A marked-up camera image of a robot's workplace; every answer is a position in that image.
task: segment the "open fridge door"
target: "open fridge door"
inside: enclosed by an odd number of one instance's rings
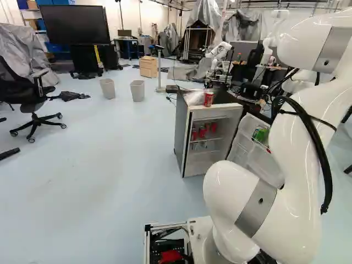
[[[279,189],[284,184],[284,178],[268,145],[270,127],[247,113],[239,123],[227,160],[248,169]]]

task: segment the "black hose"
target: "black hose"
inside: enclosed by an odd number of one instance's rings
[[[314,84],[314,86],[319,85],[319,82],[320,82],[320,72],[317,71],[317,78],[315,79],[315,84]]]
[[[333,183],[332,183],[330,164],[326,156],[323,143],[320,139],[320,136],[316,127],[314,126],[312,119],[304,110],[304,108],[301,105],[299,105],[296,101],[294,101],[292,98],[285,97],[285,96],[277,96],[274,99],[273,105],[281,100],[287,102],[296,111],[296,113],[301,118],[304,126],[306,127],[314,143],[314,146],[318,155],[318,159],[320,161],[320,166],[322,169],[322,173],[324,177],[324,185],[325,185],[325,197],[324,197],[324,202],[320,209],[320,213],[321,214],[326,213],[328,211],[329,204],[332,198]]]

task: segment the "blue bin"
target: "blue bin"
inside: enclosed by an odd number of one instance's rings
[[[54,4],[52,0],[36,0],[36,2],[38,6],[41,4]]]
[[[39,18],[37,20],[37,25],[38,25],[39,30],[46,30],[45,23],[42,18]]]
[[[27,0],[17,0],[17,4],[19,9],[28,9]]]
[[[52,52],[52,53],[67,53],[67,52],[69,52],[69,46],[67,46],[67,45],[53,44],[53,43],[46,41],[45,46],[48,49],[48,52]]]

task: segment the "floor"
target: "floor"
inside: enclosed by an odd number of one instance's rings
[[[173,63],[163,60],[162,67]],[[174,84],[166,76],[162,73],[162,85]],[[21,148],[0,163],[0,263],[142,263],[145,223],[207,215],[203,177],[180,177],[173,153],[175,106],[154,92],[156,78],[140,77],[132,67],[104,73],[102,78],[115,82],[113,100],[102,97],[100,78],[59,77],[55,94],[91,95],[47,102],[38,111],[40,116],[61,112],[65,130],[42,126],[34,144],[27,142],[27,131],[12,138],[8,130],[30,116],[18,106],[15,112],[0,106],[0,116],[8,118],[0,125],[0,151]],[[132,101],[132,80],[145,80],[144,102]],[[351,134],[352,118],[339,127],[328,148],[334,196],[323,217],[323,242],[314,263],[350,259],[352,178],[342,170],[352,163]]]

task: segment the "wastebasket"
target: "wastebasket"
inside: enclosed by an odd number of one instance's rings
[[[111,79],[101,79],[100,87],[103,90],[103,95],[106,99],[115,98],[115,85],[114,81]]]
[[[141,102],[144,99],[144,81],[135,80],[131,82],[131,93],[134,102]]]

